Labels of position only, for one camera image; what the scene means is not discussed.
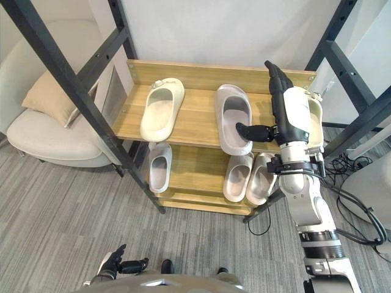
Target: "wooden shelf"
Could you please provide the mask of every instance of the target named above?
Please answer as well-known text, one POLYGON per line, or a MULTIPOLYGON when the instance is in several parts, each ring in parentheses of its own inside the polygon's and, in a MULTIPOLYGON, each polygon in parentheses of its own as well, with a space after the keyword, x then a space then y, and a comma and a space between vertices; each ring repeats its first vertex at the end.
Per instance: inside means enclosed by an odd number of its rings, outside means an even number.
POLYGON ((221 150, 172 145, 169 187, 222 193, 230 156, 221 150))
POLYGON ((188 203, 188 202, 179 202, 172 200, 159 200, 162 206, 168 208, 178 208, 178 209, 195 209, 196 211, 206 211, 206 212, 221 212, 223 214, 233 214, 233 215, 249 215, 251 209, 242 208, 242 207, 228 207, 228 206, 213 206, 210 204, 200 204, 200 203, 188 203))
POLYGON ((198 211, 221 212, 223 214, 248 215, 255 207, 246 199, 232 203, 223 194, 191 192, 169 188, 162 194, 155 194, 163 206, 170 208, 195 209, 198 211))
POLYGON ((222 193, 229 157, 221 150, 173 145, 169 189, 155 195, 172 208, 249 214, 255 206, 247 199, 233 203, 222 193))
MULTIPOLYGON (((255 207, 244 200, 228 201, 223 194, 230 156, 220 149, 214 99, 222 84, 235 84, 250 99, 253 125, 273 125, 269 73, 261 68, 224 67, 129 60, 134 87, 113 130, 121 139, 142 140, 140 123, 151 84, 158 79, 178 78, 185 87, 174 129, 167 139, 172 147, 169 188, 155 194, 163 206, 248 215, 255 207)), ((314 72, 284 70, 295 85, 308 87, 314 72)), ((278 153, 273 143, 255 143, 254 153, 278 153)))
MULTIPOLYGON (((140 123, 150 90, 150 85, 134 85, 113 127, 119 138, 142 140, 140 123)), ((214 95, 215 91, 213 90, 185 90, 185 98, 178 113, 174 130, 167 139, 169 143, 220 148, 214 112, 214 95)), ((248 96, 252 108, 252 123, 254 125, 273 125, 274 117, 271 113, 270 95, 249 93, 248 96)), ((279 152, 279 147, 275 142, 255 143, 253 151, 279 152)))

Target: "power cord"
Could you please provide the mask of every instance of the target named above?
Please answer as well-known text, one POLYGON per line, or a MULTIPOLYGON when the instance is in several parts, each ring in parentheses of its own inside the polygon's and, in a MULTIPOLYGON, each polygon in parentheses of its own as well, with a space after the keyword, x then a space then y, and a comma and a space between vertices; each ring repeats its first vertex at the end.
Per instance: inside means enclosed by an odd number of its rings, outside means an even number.
POLYGON ((250 228, 250 221, 247 222, 247 225, 248 225, 248 227, 249 227, 249 231, 251 232, 251 234, 253 234, 253 235, 255 235, 255 236, 262 236, 262 235, 266 234, 266 233, 269 231, 270 226, 271 226, 271 217, 270 217, 270 210, 269 210, 269 208, 268 208, 268 214, 269 214, 269 225, 268 225, 267 229, 264 230, 264 232, 262 232, 262 233, 260 233, 260 234, 257 234, 257 233, 255 233, 255 232, 253 232, 253 231, 251 230, 251 228, 250 228))

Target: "beige cushion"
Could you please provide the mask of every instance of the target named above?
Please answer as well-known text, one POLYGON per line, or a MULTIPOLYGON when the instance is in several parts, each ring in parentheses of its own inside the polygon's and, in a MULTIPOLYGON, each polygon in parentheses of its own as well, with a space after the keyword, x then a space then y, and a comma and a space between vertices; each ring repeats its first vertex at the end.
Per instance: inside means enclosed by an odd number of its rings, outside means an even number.
POLYGON ((48 70, 29 90, 22 106, 43 112, 64 127, 77 116, 76 106, 48 70))

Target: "gray carpet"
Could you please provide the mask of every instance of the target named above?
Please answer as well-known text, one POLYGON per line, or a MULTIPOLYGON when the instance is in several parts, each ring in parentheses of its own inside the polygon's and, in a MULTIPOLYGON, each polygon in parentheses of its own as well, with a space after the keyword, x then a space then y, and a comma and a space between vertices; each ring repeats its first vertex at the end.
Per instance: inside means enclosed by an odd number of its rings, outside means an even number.
MULTIPOLYGON (((323 190, 337 225, 350 230, 323 190)), ((210 276, 220 266, 237 274, 249 292, 303 292, 303 254, 281 200, 272 226, 251 235, 243 217, 167 209, 161 215, 130 175, 111 166, 70 168, 20 157, 0 148, 0 291, 70 292, 91 279, 107 251, 126 243, 124 259, 150 258, 158 269, 170 258, 176 272, 210 276)), ((369 235, 371 228, 354 220, 369 235)), ((263 214, 251 222, 267 226, 263 214)), ((391 265, 371 248, 342 239, 363 292, 390 292, 391 265)))

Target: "metal frame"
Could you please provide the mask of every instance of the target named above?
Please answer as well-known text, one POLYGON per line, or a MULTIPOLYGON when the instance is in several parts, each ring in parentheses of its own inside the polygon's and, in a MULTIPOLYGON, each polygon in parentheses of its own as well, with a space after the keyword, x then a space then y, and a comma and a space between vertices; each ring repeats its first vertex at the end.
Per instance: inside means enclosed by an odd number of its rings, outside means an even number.
MULTIPOLYGON (((146 152, 146 144, 144 142, 136 143, 131 148, 130 153, 126 153, 122 147, 122 141, 115 136, 111 127, 88 96, 88 90, 122 45, 127 58, 137 59, 137 52, 131 37, 130 27, 126 20, 122 2, 120 0, 109 0, 108 2, 117 27, 76 75, 30 0, 0 0, 2 6, 46 65, 47 69, 56 78, 57 82, 105 144, 119 159, 122 167, 129 171, 133 179, 163 214, 165 213, 164 207, 159 204, 158 199, 150 192, 148 184, 141 179, 141 174, 134 163, 134 161, 138 161, 137 165, 139 165, 139 161, 143 159, 146 152), (134 157, 140 154, 140 159, 134 159, 134 157)), ((357 0, 340 1, 327 29, 305 68, 306 70, 315 71, 318 69, 322 60, 326 58, 359 112, 359 117, 350 125, 347 125, 345 130, 327 145, 324 152, 325 156, 341 153, 363 137, 368 131, 375 129, 383 119, 391 115, 390 87, 376 99, 351 62, 336 42, 334 42, 356 2, 357 0)), ((255 208, 252 214, 245 219, 247 221, 251 220, 266 209, 269 204, 273 204, 273 202, 279 200, 281 197, 281 191, 275 192, 264 205, 255 208)))
POLYGON ((0 3, 35 53, 80 110, 80 113, 83 114, 121 162, 122 167, 130 173, 159 212, 164 214, 166 210, 150 191, 148 184, 141 179, 141 173, 123 148, 122 141, 115 136, 113 130, 88 95, 90 86, 96 82, 120 46, 124 46, 128 58, 137 57, 123 13, 122 3, 119 0, 109 1, 117 28, 103 42, 78 75, 72 70, 30 0, 0 0, 0 3))
MULTIPOLYGON (((371 130, 381 130, 377 128, 377 125, 391 115, 390 89, 388 88, 376 99, 360 74, 335 42, 356 2, 357 0, 342 0, 339 3, 305 68, 306 70, 315 71, 323 59, 326 58, 359 113, 359 116, 350 125, 346 125, 344 130, 324 148, 325 157, 336 156, 342 153, 371 130)), ((323 123, 323 126, 340 127, 341 125, 338 123, 323 123)))

